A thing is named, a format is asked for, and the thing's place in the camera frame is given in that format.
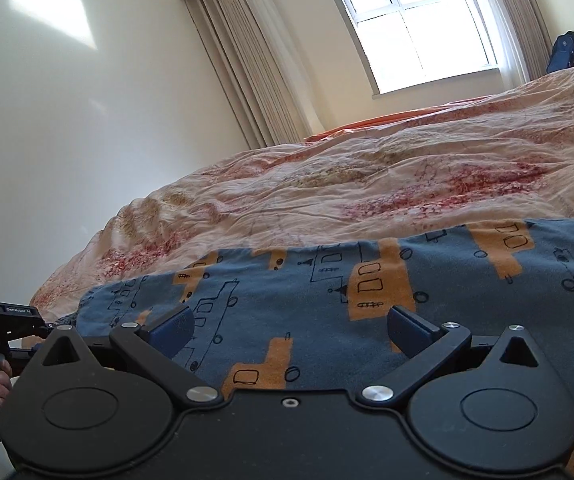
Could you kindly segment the beige curtain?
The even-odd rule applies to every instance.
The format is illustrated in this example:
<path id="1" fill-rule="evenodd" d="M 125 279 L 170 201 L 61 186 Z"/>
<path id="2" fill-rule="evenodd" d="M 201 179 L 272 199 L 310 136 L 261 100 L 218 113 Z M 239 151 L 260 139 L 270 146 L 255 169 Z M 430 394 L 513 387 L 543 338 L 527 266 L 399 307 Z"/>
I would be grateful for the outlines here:
<path id="1" fill-rule="evenodd" d="M 503 46 L 505 79 L 513 86 L 545 75 L 551 39 L 537 0 L 488 0 Z"/>
<path id="2" fill-rule="evenodd" d="M 184 0 L 248 148 L 324 130 L 314 91 L 273 0 Z"/>

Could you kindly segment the blue orange patterned pants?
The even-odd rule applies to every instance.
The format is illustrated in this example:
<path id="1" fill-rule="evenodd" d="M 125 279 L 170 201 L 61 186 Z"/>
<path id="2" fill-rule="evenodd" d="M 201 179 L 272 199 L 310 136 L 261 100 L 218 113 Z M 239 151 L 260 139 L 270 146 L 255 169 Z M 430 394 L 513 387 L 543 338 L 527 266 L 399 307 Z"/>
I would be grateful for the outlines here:
<path id="1" fill-rule="evenodd" d="M 236 388 L 349 390 L 403 362 L 401 306 L 476 335 L 520 324 L 574 395 L 574 219 L 481 221 L 404 238 L 211 252 L 187 268 L 95 287 L 66 322 L 104 337 L 186 307 L 172 358 Z"/>

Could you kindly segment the orange bed sheet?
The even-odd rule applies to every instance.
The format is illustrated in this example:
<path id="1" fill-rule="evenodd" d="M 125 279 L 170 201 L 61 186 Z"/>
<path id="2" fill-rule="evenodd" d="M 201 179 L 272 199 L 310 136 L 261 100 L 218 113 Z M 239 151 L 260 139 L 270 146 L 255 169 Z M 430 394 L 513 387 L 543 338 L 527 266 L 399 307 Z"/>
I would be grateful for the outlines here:
<path id="1" fill-rule="evenodd" d="M 396 122 L 404 122 L 405 120 L 408 119 L 414 119 L 431 114 L 436 114 L 439 112 L 444 112 L 445 110 L 451 110 L 451 108 L 454 107 L 476 103 L 484 99 L 487 99 L 487 96 L 476 96 L 476 98 L 458 100 L 436 106 L 417 108 L 417 110 L 403 110 L 403 112 L 397 112 L 393 114 L 387 114 L 374 118 L 364 119 L 360 120 L 360 122 L 350 122 L 350 124 L 347 125 L 339 126 L 337 128 L 330 129 L 324 132 L 312 134 L 311 136 L 305 138 L 303 142 L 312 143 L 326 138 L 332 138 L 333 136 L 339 136 L 339 134 L 344 133 L 345 130 L 360 130 L 365 128 L 373 128 L 377 126 L 387 126 L 395 124 Z"/>

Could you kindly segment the window with white frame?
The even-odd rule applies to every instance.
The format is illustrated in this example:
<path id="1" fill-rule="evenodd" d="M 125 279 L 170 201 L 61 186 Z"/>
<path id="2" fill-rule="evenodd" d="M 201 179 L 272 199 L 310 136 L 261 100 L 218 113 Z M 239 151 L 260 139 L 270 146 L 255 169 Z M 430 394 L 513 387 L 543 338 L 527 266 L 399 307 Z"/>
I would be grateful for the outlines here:
<path id="1" fill-rule="evenodd" d="M 380 93 L 496 70 L 478 0 L 341 0 Z"/>

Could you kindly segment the pink floral quilt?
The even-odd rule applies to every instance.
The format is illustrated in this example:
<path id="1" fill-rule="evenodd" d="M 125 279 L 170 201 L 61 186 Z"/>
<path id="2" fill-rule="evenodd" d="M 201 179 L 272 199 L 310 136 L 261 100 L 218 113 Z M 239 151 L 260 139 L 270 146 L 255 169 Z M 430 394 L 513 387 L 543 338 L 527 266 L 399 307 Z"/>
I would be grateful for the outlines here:
<path id="1" fill-rule="evenodd" d="M 222 249 L 527 219 L 574 219 L 574 68 L 444 112 L 198 170 L 124 206 L 33 304 L 66 323 L 95 287 L 184 269 Z"/>

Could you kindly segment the beige right curtain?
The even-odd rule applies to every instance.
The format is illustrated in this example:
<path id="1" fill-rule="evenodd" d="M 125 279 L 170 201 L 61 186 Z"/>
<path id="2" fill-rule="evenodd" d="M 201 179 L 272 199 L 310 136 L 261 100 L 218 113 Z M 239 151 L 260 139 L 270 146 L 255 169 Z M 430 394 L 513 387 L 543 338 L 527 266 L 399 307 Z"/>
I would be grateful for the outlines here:
<path id="1" fill-rule="evenodd" d="M 513 86 L 545 75 L 551 39 L 537 0 L 488 0 L 503 46 L 505 79 Z"/>

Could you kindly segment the blue backpack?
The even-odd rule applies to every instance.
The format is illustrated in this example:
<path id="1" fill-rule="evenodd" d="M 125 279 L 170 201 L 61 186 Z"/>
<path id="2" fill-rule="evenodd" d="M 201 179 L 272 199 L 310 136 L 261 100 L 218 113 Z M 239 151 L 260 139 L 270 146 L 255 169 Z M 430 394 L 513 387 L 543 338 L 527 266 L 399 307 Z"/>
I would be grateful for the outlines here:
<path id="1" fill-rule="evenodd" d="M 574 67 L 574 32 L 571 30 L 556 38 L 546 72 L 548 74 Z"/>

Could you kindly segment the beige left curtain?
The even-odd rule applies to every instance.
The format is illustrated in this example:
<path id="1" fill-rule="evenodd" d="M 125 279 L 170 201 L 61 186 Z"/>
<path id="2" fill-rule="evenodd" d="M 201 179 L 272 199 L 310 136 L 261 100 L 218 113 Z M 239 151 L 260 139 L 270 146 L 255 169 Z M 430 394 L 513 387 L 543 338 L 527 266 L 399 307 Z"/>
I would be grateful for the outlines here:
<path id="1" fill-rule="evenodd" d="M 273 0 L 184 0 L 248 148 L 324 130 L 314 91 Z"/>

